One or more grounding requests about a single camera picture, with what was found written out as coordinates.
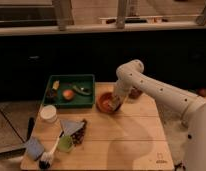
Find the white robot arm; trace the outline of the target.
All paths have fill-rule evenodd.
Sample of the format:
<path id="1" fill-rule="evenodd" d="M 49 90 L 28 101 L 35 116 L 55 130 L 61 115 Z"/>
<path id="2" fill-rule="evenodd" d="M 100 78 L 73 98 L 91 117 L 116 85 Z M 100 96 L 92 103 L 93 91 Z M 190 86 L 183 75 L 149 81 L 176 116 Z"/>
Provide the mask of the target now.
<path id="1" fill-rule="evenodd" d="M 144 65 L 138 60 L 120 65 L 116 70 L 112 109 L 121 106 L 132 87 L 161 101 L 181 115 L 188 127 L 183 158 L 185 171 L 206 171 L 206 99 L 195 93 L 166 84 L 143 74 Z"/>

